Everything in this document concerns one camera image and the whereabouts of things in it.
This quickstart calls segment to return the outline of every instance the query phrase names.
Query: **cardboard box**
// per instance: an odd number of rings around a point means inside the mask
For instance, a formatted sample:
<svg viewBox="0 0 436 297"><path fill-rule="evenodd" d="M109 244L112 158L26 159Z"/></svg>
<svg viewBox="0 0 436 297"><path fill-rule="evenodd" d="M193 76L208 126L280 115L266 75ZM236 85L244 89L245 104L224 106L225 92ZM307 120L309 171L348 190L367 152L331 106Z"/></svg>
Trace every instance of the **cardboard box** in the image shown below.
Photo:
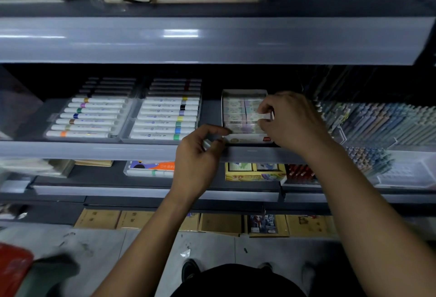
<svg viewBox="0 0 436 297"><path fill-rule="evenodd" d="M224 89L221 94L221 125L224 126L224 109L223 109L223 99L228 96L240 96L241 98L248 97L248 96L256 96L256 95L263 95L266 97L268 95L268 92L263 89ZM260 143L260 144L268 144L272 143L273 141L271 138L266 135L265 133L260 134L229 134L227 136L223 136L223 138L230 144L245 144L245 143Z"/></svg>
<svg viewBox="0 0 436 297"><path fill-rule="evenodd" d="M74 228L115 229L121 211L84 209Z"/></svg>
<svg viewBox="0 0 436 297"><path fill-rule="evenodd" d="M280 181L286 176L284 164L226 162L226 181Z"/></svg>
<svg viewBox="0 0 436 297"><path fill-rule="evenodd" d="M239 237L243 231L242 216L202 213L198 231Z"/></svg>
<svg viewBox="0 0 436 297"><path fill-rule="evenodd" d="M334 234L328 230L326 217L308 215L286 215L290 236L294 237L328 237Z"/></svg>
<svg viewBox="0 0 436 297"><path fill-rule="evenodd" d="M244 215L245 233L250 237L289 237L285 215L268 215L274 217L274 228L268 229L264 215Z"/></svg>
<svg viewBox="0 0 436 297"><path fill-rule="evenodd" d="M117 229L130 228L142 229L146 223L151 219L154 212L146 211L123 211L118 221ZM182 232L196 232L198 230L198 223L200 221L199 213L188 213L185 220L183 220L179 231Z"/></svg>

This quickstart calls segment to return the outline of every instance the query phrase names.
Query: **tile floor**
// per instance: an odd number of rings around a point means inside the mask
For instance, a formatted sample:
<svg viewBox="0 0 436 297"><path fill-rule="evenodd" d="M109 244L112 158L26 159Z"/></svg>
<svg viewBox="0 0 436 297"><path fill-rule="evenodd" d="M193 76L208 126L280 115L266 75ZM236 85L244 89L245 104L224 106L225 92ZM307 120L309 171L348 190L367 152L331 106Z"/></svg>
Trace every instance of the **tile floor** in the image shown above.
<svg viewBox="0 0 436 297"><path fill-rule="evenodd" d="M127 250L139 232L134 230L73 229L60 225L21 224L0 230L0 242L29 249L35 258L69 254L80 272L62 285L65 297L88 297ZM226 263L257 267L270 262L274 272L295 282L307 292L310 279L302 276L306 262L317 263L324 258L324 248L337 242L316 239L250 239L214 233L179 232L172 247L156 292L168 297L181 283L181 253L190 249L190 257L201 270Z"/></svg>

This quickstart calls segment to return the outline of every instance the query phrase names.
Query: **person's right hand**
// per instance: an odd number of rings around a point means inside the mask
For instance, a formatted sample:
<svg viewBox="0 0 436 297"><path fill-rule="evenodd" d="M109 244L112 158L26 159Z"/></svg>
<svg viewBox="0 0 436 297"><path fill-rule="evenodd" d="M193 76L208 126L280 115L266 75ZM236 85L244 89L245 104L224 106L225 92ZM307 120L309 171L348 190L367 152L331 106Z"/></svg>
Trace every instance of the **person's right hand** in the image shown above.
<svg viewBox="0 0 436 297"><path fill-rule="evenodd" d="M305 157L320 145L334 142L320 114L304 95L292 91L269 95L257 111L267 113L273 109L274 120L259 119L257 123L277 145Z"/></svg>

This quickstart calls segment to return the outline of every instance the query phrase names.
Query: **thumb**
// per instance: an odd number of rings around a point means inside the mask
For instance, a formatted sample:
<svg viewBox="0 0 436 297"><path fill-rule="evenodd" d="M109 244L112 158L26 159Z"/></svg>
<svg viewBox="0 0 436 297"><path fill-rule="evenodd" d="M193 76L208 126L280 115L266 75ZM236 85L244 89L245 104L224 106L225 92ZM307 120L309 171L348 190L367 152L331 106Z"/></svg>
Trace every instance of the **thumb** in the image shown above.
<svg viewBox="0 0 436 297"><path fill-rule="evenodd" d="M206 153L210 153L216 159L219 159L221 157L221 153L224 150L224 148L225 148L225 144L223 140L221 139L214 140L211 144L211 147L206 151Z"/></svg>
<svg viewBox="0 0 436 297"><path fill-rule="evenodd" d="M257 124L259 125L260 129L262 129L265 133L268 134L268 131L271 127L271 121L269 121L268 119L259 119L257 121Z"/></svg>

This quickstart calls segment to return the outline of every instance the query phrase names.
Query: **black shoe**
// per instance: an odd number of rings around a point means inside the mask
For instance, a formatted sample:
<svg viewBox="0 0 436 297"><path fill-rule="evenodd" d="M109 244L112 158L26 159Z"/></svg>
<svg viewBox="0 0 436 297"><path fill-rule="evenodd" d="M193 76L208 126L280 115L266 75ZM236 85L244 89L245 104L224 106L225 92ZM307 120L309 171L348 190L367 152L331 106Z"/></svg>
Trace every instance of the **black shoe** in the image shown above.
<svg viewBox="0 0 436 297"><path fill-rule="evenodd" d="M269 262L263 262L262 264L259 265L258 268L265 271L265 272L269 272L269 273L273 272L273 267L271 266L271 264Z"/></svg>
<svg viewBox="0 0 436 297"><path fill-rule="evenodd" d="M182 283L188 279L193 278L194 275L199 273L200 269L198 268L195 261L193 261L192 259L188 259L187 261L185 261L182 267Z"/></svg>

